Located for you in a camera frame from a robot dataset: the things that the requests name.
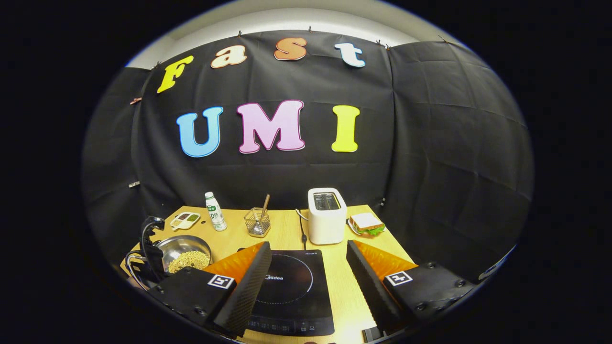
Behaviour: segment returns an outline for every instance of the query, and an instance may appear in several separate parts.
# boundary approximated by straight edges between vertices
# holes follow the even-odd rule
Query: toaster cord
[[[300,217],[302,219],[305,219],[306,221],[308,221],[308,219],[306,219],[303,215],[302,212],[296,209],[296,212],[298,215],[300,215]],[[306,240],[308,240],[308,238],[306,238],[306,234],[304,234],[304,227],[302,226],[302,219],[300,219],[300,229],[302,230],[302,242],[304,243],[304,250],[306,251]]]

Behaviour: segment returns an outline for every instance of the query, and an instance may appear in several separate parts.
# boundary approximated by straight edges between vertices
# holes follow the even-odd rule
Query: yellow letter
[[[332,111],[338,116],[336,142],[332,143],[332,150],[334,152],[356,151],[355,117],[359,115],[359,109],[350,105],[336,105]]]
[[[169,64],[166,67],[166,74],[163,75],[162,85],[157,89],[157,93],[166,91],[170,87],[174,86],[174,78],[178,78],[183,74],[185,65],[193,61],[193,56],[187,56],[186,58],[176,61],[173,64]]]
[[[212,60],[211,67],[212,68],[221,68],[225,67],[228,64],[240,64],[243,63],[244,60],[247,59],[244,56],[244,51],[246,48],[243,45],[233,45],[231,47],[220,50],[215,56],[218,56],[216,59]]]

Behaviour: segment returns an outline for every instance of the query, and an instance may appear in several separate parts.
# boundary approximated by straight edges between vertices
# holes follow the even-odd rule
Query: white ceiling
[[[168,36],[179,40],[199,29],[223,20],[253,12],[271,9],[308,8],[333,10],[376,21],[404,32],[417,40],[439,40],[442,36],[449,42],[460,43],[448,32],[399,7],[375,0],[237,0],[214,8],[180,27]]]

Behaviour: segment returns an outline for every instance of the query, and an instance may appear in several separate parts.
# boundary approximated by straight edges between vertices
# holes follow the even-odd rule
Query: orange letter
[[[221,68],[225,67],[228,64],[240,64],[243,63],[244,60],[247,59],[244,56],[244,51],[246,48],[243,45],[233,45],[231,47],[220,50],[215,56],[218,56],[216,59],[212,60],[211,67],[212,68]]]
[[[163,75],[162,84],[157,89],[157,93],[166,91],[170,87],[174,86],[174,78],[178,78],[181,74],[183,74],[185,65],[191,63],[192,61],[193,56],[187,56],[182,60],[176,61],[173,64],[169,64],[166,67],[166,74]]]
[[[276,43],[277,51],[274,52],[274,57],[277,60],[299,60],[306,56],[306,40],[303,38],[285,38]]]

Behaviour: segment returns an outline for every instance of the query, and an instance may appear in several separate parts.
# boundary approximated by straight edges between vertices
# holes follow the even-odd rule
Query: letter u
[[[202,116],[208,121],[208,141],[204,144],[199,144],[195,141],[195,129],[193,123],[198,114],[186,113],[176,119],[176,124],[179,125],[179,136],[181,139],[181,148],[185,154],[190,157],[200,158],[211,155],[219,147],[221,141],[219,131],[219,116],[223,112],[222,107],[212,107],[204,110]]]

